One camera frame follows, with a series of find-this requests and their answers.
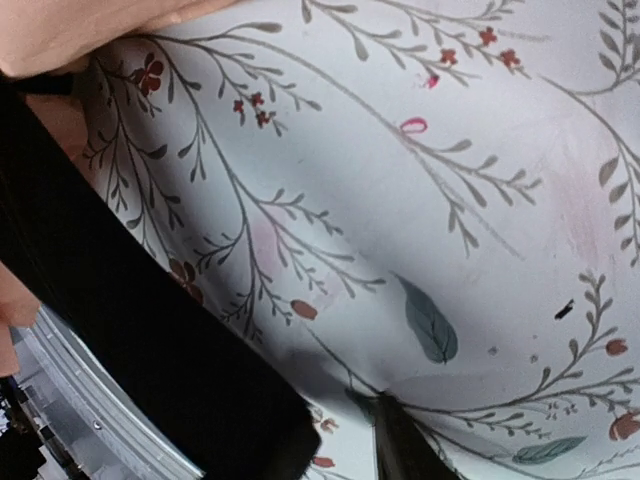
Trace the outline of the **black printed ribbon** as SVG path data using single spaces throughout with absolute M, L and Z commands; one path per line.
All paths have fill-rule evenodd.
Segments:
M 298 479 L 320 437 L 303 398 L 120 223 L 9 84 L 1 259 L 208 479 Z

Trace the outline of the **peach wrapping paper sheet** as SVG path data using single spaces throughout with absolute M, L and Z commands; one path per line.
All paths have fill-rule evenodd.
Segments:
M 84 70 L 90 54 L 128 33 L 180 24 L 238 1 L 1 1 L 1 74 L 17 80 Z M 79 100 L 26 94 L 67 159 L 76 162 L 88 133 Z M 1 262 L 1 378 L 18 373 L 10 327 L 31 327 L 40 302 Z

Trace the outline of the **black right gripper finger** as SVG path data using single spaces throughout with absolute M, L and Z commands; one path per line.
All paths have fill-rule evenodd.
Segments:
M 373 405 L 379 479 L 453 480 L 458 476 L 439 458 L 413 418 L 392 395 L 381 393 Z

